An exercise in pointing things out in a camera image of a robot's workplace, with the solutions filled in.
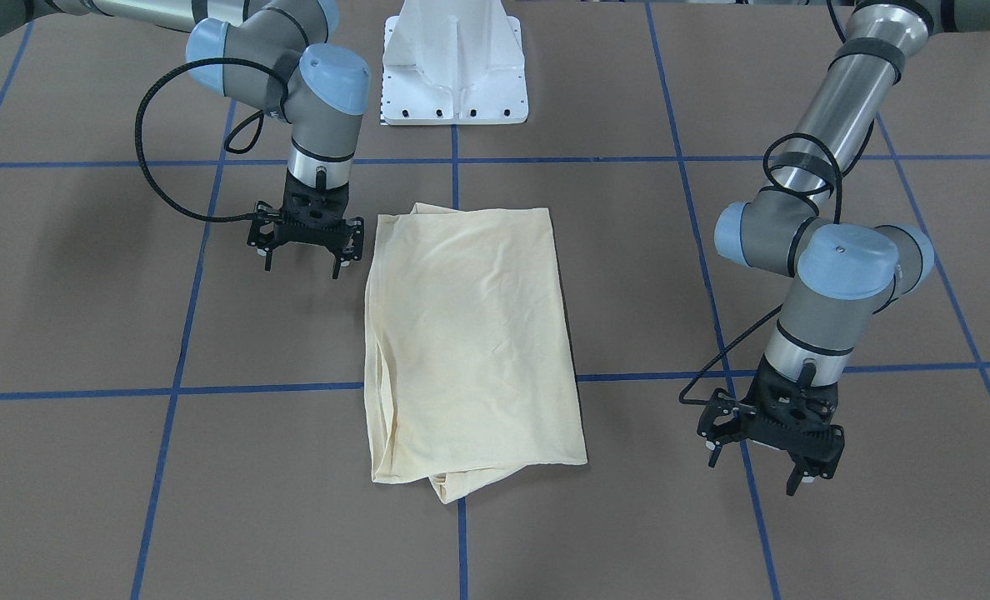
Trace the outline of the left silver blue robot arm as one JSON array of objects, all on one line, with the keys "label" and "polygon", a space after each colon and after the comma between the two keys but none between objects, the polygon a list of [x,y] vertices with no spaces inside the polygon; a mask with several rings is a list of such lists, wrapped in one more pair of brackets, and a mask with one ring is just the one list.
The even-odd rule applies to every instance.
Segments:
[{"label": "left silver blue robot arm", "polygon": [[832,421],[838,381],[873,315],[936,265],[916,227],[844,221],[844,186],[907,61],[942,33],[990,32],[990,1],[857,1],[825,79],[793,132],[766,148],[766,185],[732,202],[713,229],[728,261],[791,278],[749,390],[703,400],[698,436],[715,464],[750,440],[791,457],[787,495],[833,478],[846,434]]}]

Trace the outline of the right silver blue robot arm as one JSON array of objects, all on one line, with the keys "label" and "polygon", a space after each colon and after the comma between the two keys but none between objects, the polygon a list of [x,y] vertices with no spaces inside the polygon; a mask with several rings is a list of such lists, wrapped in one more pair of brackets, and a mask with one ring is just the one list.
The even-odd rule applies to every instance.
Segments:
[{"label": "right silver blue robot arm", "polygon": [[102,15],[186,32],[185,62],[145,92],[134,118],[138,166],[154,193],[176,212],[192,212],[167,195],[151,174],[143,125],[155,95],[189,73],[222,98],[252,108],[244,125],[288,124],[292,149],[282,204],[258,202],[231,216],[247,222],[247,243],[270,269],[275,250],[311,244],[332,254],[332,273],[361,261],[364,220],[348,219],[349,181],[372,72],[355,52],[332,45],[334,1],[0,1],[0,38],[39,17]]}]

